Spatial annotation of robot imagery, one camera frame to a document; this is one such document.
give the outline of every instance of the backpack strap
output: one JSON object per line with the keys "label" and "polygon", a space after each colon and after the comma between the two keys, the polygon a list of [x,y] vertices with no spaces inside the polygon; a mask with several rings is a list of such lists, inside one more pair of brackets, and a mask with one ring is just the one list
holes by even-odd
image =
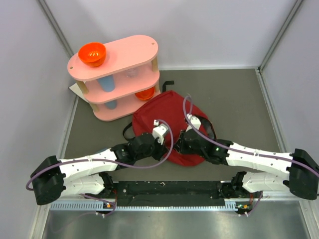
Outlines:
{"label": "backpack strap", "polygon": [[167,85],[174,85],[174,81],[165,81],[163,86],[162,86],[162,89],[161,89],[162,93],[166,91],[166,86]]}
{"label": "backpack strap", "polygon": [[196,116],[200,120],[200,123],[203,125],[204,129],[206,130],[208,137],[210,139],[217,139],[214,127],[211,124],[211,122],[202,116],[197,116],[197,115],[194,115],[194,116]]}
{"label": "backpack strap", "polygon": [[129,123],[127,126],[125,126],[125,128],[124,128],[124,130],[123,130],[123,133],[122,133],[124,139],[125,139],[126,141],[128,141],[128,142],[132,141],[132,140],[135,138],[135,137],[133,137],[133,138],[127,138],[127,137],[125,136],[125,132],[126,132],[130,127],[132,127],[132,126],[133,126],[132,122]]}

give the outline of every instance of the orange bowl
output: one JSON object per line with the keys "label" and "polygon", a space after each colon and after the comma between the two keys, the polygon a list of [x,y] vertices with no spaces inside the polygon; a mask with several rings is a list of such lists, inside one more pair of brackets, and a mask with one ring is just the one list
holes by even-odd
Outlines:
{"label": "orange bowl", "polygon": [[152,88],[149,88],[144,91],[140,91],[135,93],[136,97],[139,98],[142,101],[148,101],[151,99],[155,94],[155,87],[153,86]]}
{"label": "orange bowl", "polygon": [[90,42],[80,48],[78,57],[84,64],[97,67],[105,61],[106,48],[100,42]]}

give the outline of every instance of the white wall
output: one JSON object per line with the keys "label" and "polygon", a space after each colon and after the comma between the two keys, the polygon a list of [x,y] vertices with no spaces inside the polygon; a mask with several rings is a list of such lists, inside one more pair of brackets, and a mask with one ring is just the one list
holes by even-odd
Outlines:
{"label": "white wall", "polygon": [[47,0],[74,52],[134,34],[161,69],[259,66],[295,0]]}
{"label": "white wall", "polygon": [[68,58],[36,1],[2,1],[0,29],[0,238],[25,239],[36,202],[24,187],[59,151],[72,81]]}
{"label": "white wall", "polygon": [[[302,148],[319,164],[318,12],[318,0],[304,1],[264,74],[288,151]],[[319,222],[319,200],[311,206]]]}

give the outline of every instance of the shelf tier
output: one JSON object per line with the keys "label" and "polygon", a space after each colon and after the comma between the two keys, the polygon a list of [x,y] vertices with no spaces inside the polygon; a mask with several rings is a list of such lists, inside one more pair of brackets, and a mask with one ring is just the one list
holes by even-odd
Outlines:
{"label": "shelf tier", "polygon": [[93,81],[142,66],[155,59],[159,50],[157,42],[145,35],[130,36],[104,45],[107,56],[101,66],[85,65],[76,53],[68,62],[69,74],[78,81]]}
{"label": "shelf tier", "polygon": [[[155,92],[155,96],[159,95],[160,91]],[[147,101],[139,100],[135,95],[129,95],[117,100],[115,109],[110,110],[104,104],[97,105],[98,112],[94,112],[95,116],[102,121],[112,121],[118,118],[128,116],[134,113],[138,108],[144,105]]]}
{"label": "shelf tier", "polygon": [[98,81],[86,82],[89,92],[84,94],[85,99],[94,104],[101,104],[146,90],[157,83],[160,72],[152,71],[152,64],[147,63],[137,68],[135,77],[127,77],[125,71],[116,73],[113,77],[115,89],[111,92],[103,91]]}

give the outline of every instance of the blue cup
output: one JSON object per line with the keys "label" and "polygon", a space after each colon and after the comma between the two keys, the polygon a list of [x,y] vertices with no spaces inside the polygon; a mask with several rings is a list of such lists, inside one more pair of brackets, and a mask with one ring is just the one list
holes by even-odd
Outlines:
{"label": "blue cup", "polygon": [[111,92],[112,90],[115,89],[113,75],[99,78],[98,82],[101,85],[102,89],[106,92]]}
{"label": "blue cup", "polygon": [[116,100],[114,100],[114,101],[106,102],[106,103],[104,103],[104,104],[105,104],[105,106],[106,106],[107,108],[113,110],[113,109],[116,108],[117,102],[116,102]]}

